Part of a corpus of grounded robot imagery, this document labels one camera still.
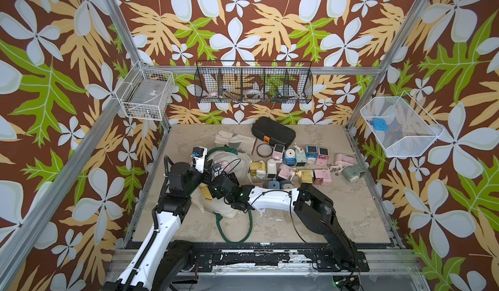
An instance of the black wire basket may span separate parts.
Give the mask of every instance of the black wire basket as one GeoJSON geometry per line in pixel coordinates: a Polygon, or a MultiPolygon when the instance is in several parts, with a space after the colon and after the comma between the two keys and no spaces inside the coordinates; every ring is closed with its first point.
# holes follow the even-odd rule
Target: black wire basket
{"type": "Polygon", "coordinates": [[[196,62],[197,102],[302,103],[312,100],[311,62],[259,61],[261,65],[223,66],[228,61],[196,62]]]}

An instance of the beige table surface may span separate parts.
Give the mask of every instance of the beige table surface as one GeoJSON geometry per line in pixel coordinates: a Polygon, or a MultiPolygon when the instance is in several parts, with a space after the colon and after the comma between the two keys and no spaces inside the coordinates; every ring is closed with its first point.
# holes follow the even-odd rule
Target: beige table surface
{"type": "MultiPolygon", "coordinates": [[[[353,150],[339,125],[291,125],[295,130],[295,142],[305,148],[317,145],[329,149],[329,155],[336,153],[353,155],[353,150]]],[[[215,147],[214,138],[219,130],[251,135],[251,125],[173,125],[166,149],[158,157],[168,155],[174,162],[191,162],[192,148],[204,146],[208,150],[215,147]]],[[[254,161],[261,158],[256,151],[250,155],[254,161]]],[[[307,165],[306,168],[319,168],[307,165]]],[[[139,223],[133,235],[134,241],[143,241],[152,225],[151,210],[156,205],[164,181],[164,165],[160,163],[153,184],[146,199],[139,223]]],[[[350,183],[342,175],[332,175],[331,186],[316,186],[334,203],[334,209],[346,235],[357,243],[389,243],[381,216],[364,179],[350,183]]],[[[310,232],[293,213],[298,232],[307,242],[325,242],[324,237],[310,232]]],[[[249,226],[246,215],[234,219],[222,219],[221,227],[232,241],[244,237],[249,226]]],[[[184,218],[184,222],[172,240],[193,242],[223,242],[215,224],[215,216],[202,213],[194,204],[184,218]]],[[[263,213],[253,211],[253,232],[246,242],[301,242],[290,219],[289,211],[267,209],[263,213]]]]}

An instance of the white wire basket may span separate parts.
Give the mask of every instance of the white wire basket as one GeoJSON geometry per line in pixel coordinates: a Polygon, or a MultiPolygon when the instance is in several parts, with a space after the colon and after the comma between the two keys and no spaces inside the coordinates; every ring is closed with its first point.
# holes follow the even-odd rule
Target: white wire basket
{"type": "Polygon", "coordinates": [[[123,83],[129,84],[120,104],[129,118],[161,121],[175,83],[169,71],[138,69],[130,71],[123,83]]]}
{"type": "Polygon", "coordinates": [[[420,157],[444,131],[407,93],[402,96],[374,97],[360,113],[387,158],[420,157]],[[410,103],[403,98],[406,96],[411,99],[410,103]],[[383,119],[387,130],[375,130],[371,124],[373,118],[383,119]]]}

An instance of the work glove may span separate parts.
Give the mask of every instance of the work glove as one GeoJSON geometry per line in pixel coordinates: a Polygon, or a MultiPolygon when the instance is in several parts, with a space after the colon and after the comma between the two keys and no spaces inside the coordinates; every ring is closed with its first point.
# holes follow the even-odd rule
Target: work glove
{"type": "Polygon", "coordinates": [[[257,139],[254,136],[246,136],[228,131],[218,131],[218,134],[215,135],[215,146],[223,147],[224,145],[227,145],[238,151],[251,154],[256,140],[257,139]]]}

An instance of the cord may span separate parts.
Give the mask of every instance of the cord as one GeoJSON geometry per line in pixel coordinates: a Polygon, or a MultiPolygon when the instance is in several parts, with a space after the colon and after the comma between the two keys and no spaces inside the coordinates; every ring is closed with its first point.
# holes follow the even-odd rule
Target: cord
{"type": "Polygon", "coordinates": [[[294,231],[296,232],[296,234],[298,235],[298,237],[300,237],[300,239],[308,244],[309,246],[312,246],[311,244],[309,244],[307,241],[305,241],[305,239],[303,239],[300,235],[300,233],[298,232],[298,230],[296,229],[296,226],[294,224],[294,220],[293,220],[293,215],[291,214],[291,204],[292,204],[292,197],[291,197],[291,192],[289,191],[286,191],[286,190],[282,190],[282,189],[273,189],[273,190],[269,190],[269,191],[265,191],[265,192],[262,192],[261,194],[258,195],[258,197],[256,197],[253,202],[250,204],[252,207],[253,207],[253,203],[255,203],[256,200],[258,200],[258,198],[260,198],[261,196],[265,195],[266,193],[270,193],[270,192],[273,192],[273,191],[281,191],[281,192],[284,192],[286,193],[289,197],[290,197],[290,218],[291,218],[291,222],[293,224],[293,228],[294,228],[294,231]]]}
{"type": "Polygon", "coordinates": [[[291,195],[290,195],[290,192],[289,192],[289,191],[282,190],[282,189],[272,189],[272,190],[269,190],[269,191],[264,191],[264,192],[262,192],[261,194],[259,194],[259,195],[258,195],[258,197],[256,197],[256,198],[253,200],[253,202],[250,204],[250,206],[252,206],[252,207],[253,207],[253,203],[254,203],[256,200],[258,200],[258,198],[260,198],[260,197],[261,197],[261,196],[263,196],[264,194],[267,194],[267,193],[270,193],[270,192],[273,192],[273,191],[281,191],[281,192],[284,192],[284,193],[288,194],[288,195],[290,196],[290,198],[291,198],[291,195]]]}
{"type": "Polygon", "coordinates": [[[232,160],[231,162],[229,162],[229,163],[225,166],[225,168],[222,170],[222,172],[225,172],[225,169],[227,169],[227,167],[228,167],[231,163],[233,163],[234,161],[239,161],[239,162],[238,162],[238,163],[234,166],[234,168],[232,168],[232,169],[231,169],[231,170],[230,170],[227,174],[229,174],[230,172],[232,172],[232,171],[235,169],[235,167],[236,167],[236,166],[238,166],[238,165],[239,165],[239,163],[241,163],[241,159],[234,159],[234,160],[232,160]]]}
{"type": "Polygon", "coordinates": [[[293,201],[292,201],[292,199],[290,199],[290,218],[291,218],[291,222],[292,222],[292,224],[293,224],[294,231],[296,232],[296,234],[298,235],[298,237],[300,237],[300,239],[301,239],[304,243],[308,244],[309,246],[312,246],[311,244],[309,244],[307,241],[305,241],[305,239],[303,239],[303,238],[300,236],[300,234],[299,234],[298,230],[296,229],[296,226],[294,225],[293,214],[291,214],[291,203],[292,203],[292,202],[293,202],[293,201]]]}
{"type": "MultiPolygon", "coordinates": [[[[167,182],[168,182],[168,176],[170,174],[170,169],[168,168],[168,163],[170,163],[170,164],[173,165],[173,162],[170,160],[170,158],[168,156],[165,156],[164,162],[165,162],[165,186],[168,187],[167,182]]],[[[161,189],[161,192],[159,194],[158,203],[161,200],[162,196],[163,196],[163,188],[161,189]]],[[[130,288],[130,284],[132,283],[132,280],[133,280],[134,276],[138,272],[137,269],[139,269],[140,264],[142,263],[142,261],[146,257],[147,252],[149,251],[149,249],[151,249],[151,246],[153,245],[154,239],[158,235],[159,224],[158,224],[158,216],[156,214],[156,209],[157,208],[158,208],[158,205],[156,205],[152,209],[152,211],[151,211],[151,214],[152,214],[152,217],[153,217],[154,231],[153,231],[153,233],[151,235],[151,238],[149,238],[149,241],[147,241],[146,248],[142,251],[142,253],[140,254],[139,258],[137,259],[137,262],[135,263],[133,269],[130,271],[130,274],[128,275],[128,278],[127,278],[127,280],[126,280],[126,282],[125,282],[125,284],[123,286],[123,289],[122,289],[124,291],[128,291],[128,289],[130,288]]]]}

